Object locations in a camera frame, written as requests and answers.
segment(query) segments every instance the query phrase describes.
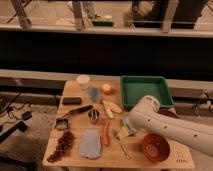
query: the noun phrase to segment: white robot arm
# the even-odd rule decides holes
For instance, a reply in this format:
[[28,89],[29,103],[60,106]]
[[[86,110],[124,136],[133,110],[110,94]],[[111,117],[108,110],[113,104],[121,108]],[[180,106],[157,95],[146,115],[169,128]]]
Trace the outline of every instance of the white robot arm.
[[128,132],[144,128],[213,156],[213,127],[157,114],[159,101],[144,96],[125,119]]

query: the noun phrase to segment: carrot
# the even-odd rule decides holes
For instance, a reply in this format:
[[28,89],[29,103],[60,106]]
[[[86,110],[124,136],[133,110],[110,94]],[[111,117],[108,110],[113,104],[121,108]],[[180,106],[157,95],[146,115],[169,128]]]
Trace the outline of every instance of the carrot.
[[109,121],[106,121],[106,123],[104,124],[104,128],[103,128],[103,135],[102,135],[102,143],[105,146],[109,146],[110,142],[109,142]]

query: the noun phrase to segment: terracotta bowl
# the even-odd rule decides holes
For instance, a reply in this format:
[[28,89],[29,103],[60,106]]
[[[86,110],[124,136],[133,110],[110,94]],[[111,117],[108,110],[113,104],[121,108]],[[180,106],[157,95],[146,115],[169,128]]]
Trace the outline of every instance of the terracotta bowl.
[[144,155],[152,162],[166,160],[170,154],[167,140],[158,134],[147,134],[142,141]]

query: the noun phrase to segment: table leg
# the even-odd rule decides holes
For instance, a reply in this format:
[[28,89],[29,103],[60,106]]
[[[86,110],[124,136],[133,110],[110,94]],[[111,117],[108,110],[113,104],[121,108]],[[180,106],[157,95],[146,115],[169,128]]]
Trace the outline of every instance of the table leg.
[[68,167],[61,167],[63,171],[69,171]]

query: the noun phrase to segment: green plastic bin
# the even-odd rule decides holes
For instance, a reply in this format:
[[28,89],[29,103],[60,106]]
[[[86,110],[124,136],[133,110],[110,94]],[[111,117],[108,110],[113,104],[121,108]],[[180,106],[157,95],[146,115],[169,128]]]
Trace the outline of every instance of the green plastic bin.
[[105,26],[112,27],[114,23],[112,21],[101,21],[101,20],[92,20],[93,26]]
[[121,76],[123,107],[134,107],[145,95],[152,95],[160,102],[161,108],[174,107],[166,80],[161,76]]

